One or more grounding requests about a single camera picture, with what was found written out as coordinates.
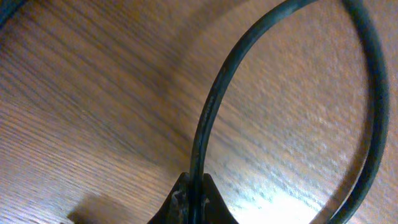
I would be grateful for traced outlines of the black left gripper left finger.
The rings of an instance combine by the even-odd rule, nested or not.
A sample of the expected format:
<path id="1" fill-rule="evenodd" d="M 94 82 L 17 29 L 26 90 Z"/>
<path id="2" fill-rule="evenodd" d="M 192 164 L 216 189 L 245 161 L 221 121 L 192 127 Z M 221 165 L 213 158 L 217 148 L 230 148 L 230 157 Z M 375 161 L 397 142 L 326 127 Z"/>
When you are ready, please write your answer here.
<path id="1" fill-rule="evenodd" d="M 188 181 L 189 174 L 180 174 L 159 211 L 148 224 L 187 224 L 188 223 Z"/>

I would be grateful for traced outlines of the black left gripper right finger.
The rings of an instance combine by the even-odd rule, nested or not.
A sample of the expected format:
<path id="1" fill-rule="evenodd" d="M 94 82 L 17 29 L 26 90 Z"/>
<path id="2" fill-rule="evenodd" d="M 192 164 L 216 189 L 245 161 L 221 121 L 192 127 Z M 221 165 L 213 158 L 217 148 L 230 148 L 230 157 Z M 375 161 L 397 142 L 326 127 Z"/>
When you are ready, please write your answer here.
<path id="1" fill-rule="evenodd" d="M 203 176 L 203 223 L 238 224 L 226 206 L 210 174 Z"/>

